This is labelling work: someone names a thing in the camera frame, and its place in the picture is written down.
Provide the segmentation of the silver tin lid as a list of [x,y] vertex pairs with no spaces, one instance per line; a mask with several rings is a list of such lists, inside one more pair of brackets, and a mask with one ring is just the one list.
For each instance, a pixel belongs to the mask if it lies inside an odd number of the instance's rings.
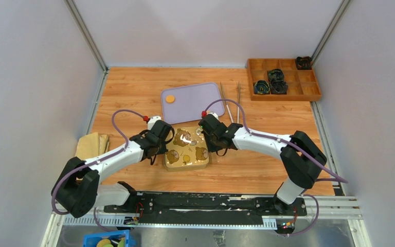
[[208,162],[209,152],[201,127],[175,129],[173,140],[166,145],[165,162]]

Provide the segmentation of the metal tongs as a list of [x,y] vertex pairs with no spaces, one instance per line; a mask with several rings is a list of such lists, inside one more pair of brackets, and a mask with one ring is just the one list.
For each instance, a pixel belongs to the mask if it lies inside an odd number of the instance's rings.
[[[223,83],[220,82],[219,86],[220,86],[220,90],[221,90],[222,99],[225,99],[225,101],[224,101],[225,102],[225,108],[226,108],[226,110],[228,112],[228,116],[230,118],[230,121],[239,124],[240,123],[240,107],[239,107],[239,103],[240,103],[240,99],[241,99],[241,84],[240,84],[240,82],[239,81],[237,82],[237,87],[236,87],[237,97],[236,97],[236,100],[233,100],[233,99],[226,100],[227,97],[226,97],[225,87],[224,87]],[[230,107],[228,106],[229,103],[235,104],[235,106],[237,107],[236,108],[236,118],[235,119],[234,119],[234,117],[232,115]]]

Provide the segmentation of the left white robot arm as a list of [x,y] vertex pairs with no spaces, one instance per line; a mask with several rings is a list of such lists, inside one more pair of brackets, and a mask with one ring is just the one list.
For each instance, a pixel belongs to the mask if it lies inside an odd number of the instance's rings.
[[103,181],[128,165],[144,160],[154,161],[166,151],[174,137],[174,128],[159,116],[147,119],[147,129],[130,137],[120,147],[82,160],[68,160],[51,191],[51,205],[57,214],[80,218],[96,207],[117,205],[130,213],[137,199],[130,188],[120,183],[104,185]]

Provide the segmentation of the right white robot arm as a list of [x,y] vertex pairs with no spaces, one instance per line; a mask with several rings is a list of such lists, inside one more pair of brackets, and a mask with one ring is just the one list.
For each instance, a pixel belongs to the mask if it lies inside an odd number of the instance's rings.
[[199,126],[214,151],[248,150],[282,161],[288,177],[273,200],[273,208],[280,215],[289,213],[295,199],[313,187],[327,163],[324,153],[302,131],[279,135],[252,130],[239,123],[226,126],[214,114],[204,115]]

